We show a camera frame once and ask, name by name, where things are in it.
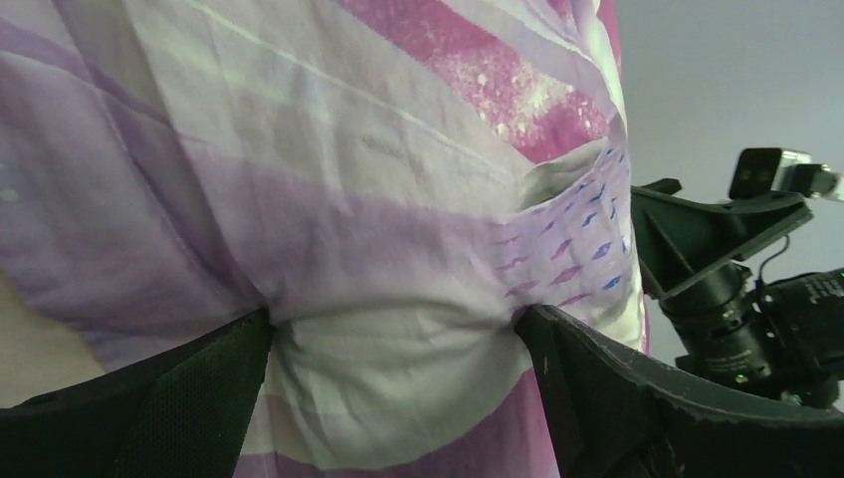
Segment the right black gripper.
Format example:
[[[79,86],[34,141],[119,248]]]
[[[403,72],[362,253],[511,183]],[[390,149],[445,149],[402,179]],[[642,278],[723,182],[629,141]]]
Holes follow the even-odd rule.
[[[682,294],[733,262],[749,259],[813,218],[798,193],[766,192],[724,204],[674,194],[677,179],[631,188],[631,217],[645,293]]]

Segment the purple printed pillowcase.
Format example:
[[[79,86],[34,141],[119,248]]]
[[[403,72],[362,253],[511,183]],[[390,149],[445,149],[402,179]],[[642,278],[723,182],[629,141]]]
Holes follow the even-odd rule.
[[[5,1],[1,402],[258,308],[240,477],[555,477],[516,315],[648,347],[611,1]]]

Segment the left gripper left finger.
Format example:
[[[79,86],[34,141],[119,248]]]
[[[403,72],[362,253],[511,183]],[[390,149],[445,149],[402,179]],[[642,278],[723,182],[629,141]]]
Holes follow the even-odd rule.
[[[257,310],[180,347],[1,411],[4,477],[231,477],[265,378]]]

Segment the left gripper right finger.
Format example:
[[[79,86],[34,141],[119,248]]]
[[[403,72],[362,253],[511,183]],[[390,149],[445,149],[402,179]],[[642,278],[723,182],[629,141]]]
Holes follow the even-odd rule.
[[[843,416],[730,389],[551,306],[516,324],[564,477],[839,477]]]

